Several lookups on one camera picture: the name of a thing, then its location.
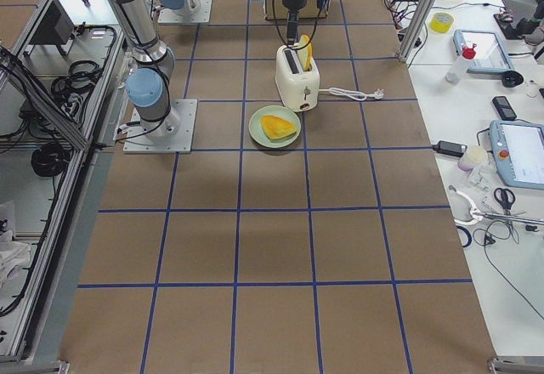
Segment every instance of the pliers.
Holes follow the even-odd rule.
[[[532,224],[532,225],[544,225],[544,219],[537,219],[537,218],[523,218],[523,217],[516,217],[515,215],[506,215],[506,214],[497,214],[493,212],[482,212],[478,206],[476,205],[476,202],[468,195],[467,193],[463,193],[462,191],[459,191],[456,189],[453,185],[449,185],[448,189],[456,193],[458,196],[461,196],[465,200],[468,201],[468,204],[470,204],[470,209],[468,210],[470,217],[472,218],[469,221],[464,221],[461,219],[454,218],[454,221],[456,224],[459,225],[475,225],[482,221],[484,218],[487,219],[501,219],[504,221],[512,221],[516,223],[523,223],[523,224]]]

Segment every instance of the red bottle cap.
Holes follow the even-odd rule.
[[[472,48],[470,48],[467,45],[463,45],[462,46],[462,56],[463,56],[463,58],[465,58],[467,60],[473,60],[474,57],[476,56],[475,48],[476,48],[476,44],[473,44]]]

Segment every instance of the white mounting plate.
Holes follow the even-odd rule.
[[[170,8],[159,13],[159,24],[165,26],[181,26],[183,24],[209,23],[212,14],[212,0],[201,0],[201,8],[189,17],[175,14]]]
[[[150,139],[147,136],[138,136],[125,140],[122,148],[125,153],[190,153],[195,129],[196,99],[175,99],[172,101],[172,109],[178,111],[181,117],[179,130],[173,136],[161,139]],[[139,121],[139,114],[134,109],[131,121]],[[143,132],[140,126],[130,127],[126,137],[135,136]]]

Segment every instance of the bottle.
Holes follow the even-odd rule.
[[[476,44],[470,48],[467,45],[462,46],[461,55],[457,58],[456,62],[451,65],[450,70],[445,74],[445,80],[453,85],[456,85],[461,81],[461,78],[467,73],[468,68],[473,63],[473,59],[476,56]]]

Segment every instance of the green plate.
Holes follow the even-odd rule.
[[[297,128],[297,132],[286,138],[270,140],[261,126],[261,117],[265,115],[278,116],[281,119],[291,122]],[[264,147],[271,147],[272,149],[286,147],[297,140],[297,137],[300,134],[300,119],[298,119],[295,112],[285,106],[265,106],[256,111],[249,120],[249,134],[252,135],[253,140]]]

